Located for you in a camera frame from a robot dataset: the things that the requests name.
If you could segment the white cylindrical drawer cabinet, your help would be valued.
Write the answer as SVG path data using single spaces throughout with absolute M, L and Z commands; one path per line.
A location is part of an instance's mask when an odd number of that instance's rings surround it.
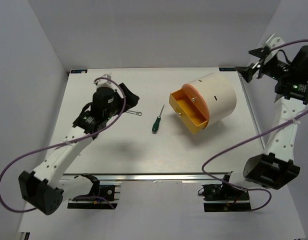
M 205 99 L 209 110 L 209 126 L 234 111 L 237 104 L 236 92 L 222 73 L 213 72 L 187 84 L 195 87 Z

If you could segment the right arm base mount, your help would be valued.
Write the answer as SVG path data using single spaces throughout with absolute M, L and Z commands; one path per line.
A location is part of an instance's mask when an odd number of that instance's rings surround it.
M 206 213 L 250 212 L 252 210 L 250 196 L 246 191 L 212 178 L 205 179 L 200 184 L 197 195 L 202 197 Z

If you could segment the orange top drawer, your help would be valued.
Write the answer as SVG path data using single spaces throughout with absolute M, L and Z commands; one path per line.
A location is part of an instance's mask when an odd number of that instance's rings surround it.
M 208 109 L 208 105 L 200 94 L 200 92 L 191 84 L 186 83 L 181 87 L 182 91 L 185 95 L 191 100 L 191 102 L 195 105 L 198 111 L 205 117 L 207 121 L 210 120 L 210 113 Z

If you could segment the yellow drawer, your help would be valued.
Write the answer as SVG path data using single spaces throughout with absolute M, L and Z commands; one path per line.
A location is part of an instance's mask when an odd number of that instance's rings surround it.
M 182 89 L 170 94 L 169 104 L 193 135 L 208 126 L 209 120 L 205 119 Z

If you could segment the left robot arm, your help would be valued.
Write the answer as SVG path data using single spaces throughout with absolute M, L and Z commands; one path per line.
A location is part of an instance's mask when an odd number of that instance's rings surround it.
M 23 171 L 18 177 L 22 198 L 45 215 L 54 213 L 62 202 L 71 199 L 95 200 L 100 198 L 100 181 L 97 177 L 82 173 L 73 179 L 62 176 L 79 154 L 91 144 L 108 121 L 135 107 L 140 98 L 124 83 L 118 91 L 103 83 L 97 87 L 92 101 L 87 103 L 72 123 L 64 144 L 58 146 L 31 172 Z

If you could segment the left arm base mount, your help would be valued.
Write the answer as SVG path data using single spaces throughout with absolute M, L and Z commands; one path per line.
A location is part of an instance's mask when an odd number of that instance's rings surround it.
M 115 210 L 120 199 L 121 186 L 118 183 L 105 183 L 96 176 L 82 174 L 91 181 L 92 187 L 89 193 L 76 196 L 68 201 L 68 209 L 87 210 Z

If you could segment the large green-handled screwdriver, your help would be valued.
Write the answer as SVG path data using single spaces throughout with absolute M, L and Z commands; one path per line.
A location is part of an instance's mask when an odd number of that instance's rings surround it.
M 156 134 L 158 132 L 158 129 L 159 129 L 159 126 L 160 126 L 160 121 L 162 119 L 162 113 L 164 111 L 164 107 L 165 107 L 165 104 L 162 106 L 159 115 L 156 117 L 156 120 L 155 120 L 155 122 L 152 125 L 151 132 L 153 134 Z

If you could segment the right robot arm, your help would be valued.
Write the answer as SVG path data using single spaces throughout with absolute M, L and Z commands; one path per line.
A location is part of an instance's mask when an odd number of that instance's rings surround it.
M 275 117 L 273 130 L 263 152 L 249 158 L 241 172 L 231 172 L 223 177 L 220 195 L 230 200 L 238 189 L 261 186 L 278 190 L 295 179 L 300 167 L 294 163 L 294 143 L 298 130 L 298 118 L 308 105 L 308 45 L 300 48 L 292 61 L 281 61 L 269 47 L 250 50 L 259 62 L 249 66 L 236 66 L 246 82 L 255 73 L 277 81 L 274 92 Z

